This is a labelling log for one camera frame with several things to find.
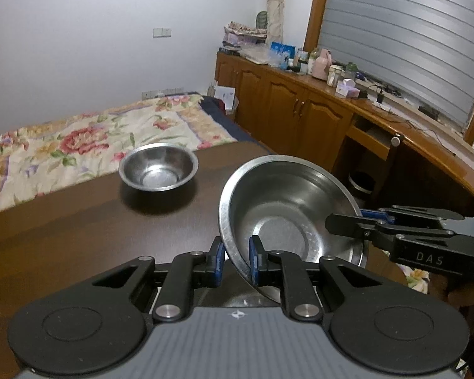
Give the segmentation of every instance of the gray blind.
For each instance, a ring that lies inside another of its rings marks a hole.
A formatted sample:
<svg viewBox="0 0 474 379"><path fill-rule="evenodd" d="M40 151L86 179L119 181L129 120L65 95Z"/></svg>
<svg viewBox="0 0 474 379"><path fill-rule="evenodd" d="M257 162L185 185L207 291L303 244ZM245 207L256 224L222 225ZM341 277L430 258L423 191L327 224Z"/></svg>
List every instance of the gray blind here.
<svg viewBox="0 0 474 379"><path fill-rule="evenodd" d="M462 126L468 122L474 0L327 0L319 45Z"/></svg>

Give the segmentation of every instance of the small metal bowl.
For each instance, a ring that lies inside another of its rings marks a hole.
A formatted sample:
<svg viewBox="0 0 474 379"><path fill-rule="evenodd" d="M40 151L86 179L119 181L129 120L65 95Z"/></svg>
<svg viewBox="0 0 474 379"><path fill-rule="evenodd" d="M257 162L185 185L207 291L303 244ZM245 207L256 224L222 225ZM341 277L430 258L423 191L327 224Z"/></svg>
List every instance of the small metal bowl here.
<svg viewBox="0 0 474 379"><path fill-rule="evenodd" d="M128 153L119 164L123 182L136 190L161 192L190 181L198 170L197 156L180 145L144 145Z"/></svg>
<svg viewBox="0 0 474 379"><path fill-rule="evenodd" d="M226 252L251 283L249 237L259 235L266 250L288 250L303 261L334 255L365 266L365 243L330 234L331 213L361 215L349 191L329 172L288 155L255 158L230 177L219 202L219 229ZM258 289L279 302L279 291Z"/></svg>

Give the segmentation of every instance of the black circular disc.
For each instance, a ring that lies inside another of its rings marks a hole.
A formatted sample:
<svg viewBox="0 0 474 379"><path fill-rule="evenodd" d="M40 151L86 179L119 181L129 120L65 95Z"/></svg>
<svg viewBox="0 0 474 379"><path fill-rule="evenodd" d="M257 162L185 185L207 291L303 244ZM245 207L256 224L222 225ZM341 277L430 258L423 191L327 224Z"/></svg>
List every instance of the black circular disc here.
<svg viewBox="0 0 474 379"><path fill-rule="evenodd" d="M425 375L458 362L469 340L460 313L419 292L386 293L362 292L335 311L330 332L346 354L395 375Z"/></svg>
<svg viewBox="0 0 474 379"><path fill-rule="evenodd" d="M48 375L85 375L114 365L142 342L145 322L132 304L60 306L34 302L9 324L9 346Z"/></svg>

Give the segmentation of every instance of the brown tabletop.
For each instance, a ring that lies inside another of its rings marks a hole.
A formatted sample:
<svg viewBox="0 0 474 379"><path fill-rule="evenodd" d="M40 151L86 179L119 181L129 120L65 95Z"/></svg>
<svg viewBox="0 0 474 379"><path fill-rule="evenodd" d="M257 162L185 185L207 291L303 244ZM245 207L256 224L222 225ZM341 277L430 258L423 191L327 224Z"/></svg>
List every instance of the brown tabletop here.
<svg viewBox="0 0 474 379"><path fill-rule="evenodd" d="M26 303L140 255L157 263L208 250L219 234L218 203L241 164L268 152L250 142L197 151L195 180L167 200L146 200L106 175L0 212L0 379L19 372L6 330ZM377 249L368 268L405 283Z"/></svg>

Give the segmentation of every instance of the ribbed gray surface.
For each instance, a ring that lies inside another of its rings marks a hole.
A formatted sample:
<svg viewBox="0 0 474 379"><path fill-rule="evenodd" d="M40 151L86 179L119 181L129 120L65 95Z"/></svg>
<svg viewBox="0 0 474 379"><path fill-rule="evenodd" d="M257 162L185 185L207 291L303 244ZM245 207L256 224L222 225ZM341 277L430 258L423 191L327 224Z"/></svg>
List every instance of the ribbed gray surface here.
<svg viewBox="0 0 474 379"><path fill-rule="evenodd" d="M319 45L461 125L474 105L474 0L327 0Z"/></svg>
<svg viewBox="0 0 474 379"><path fill-rule="evenodd" d="M231 314L240 311L237 319ZM318 325L281 308L195 308L153 330L130 360L95 379L384 379L346 359ZM456 379L450 370L422 379ZM18 379L39 379L22 372Z"/></svg>

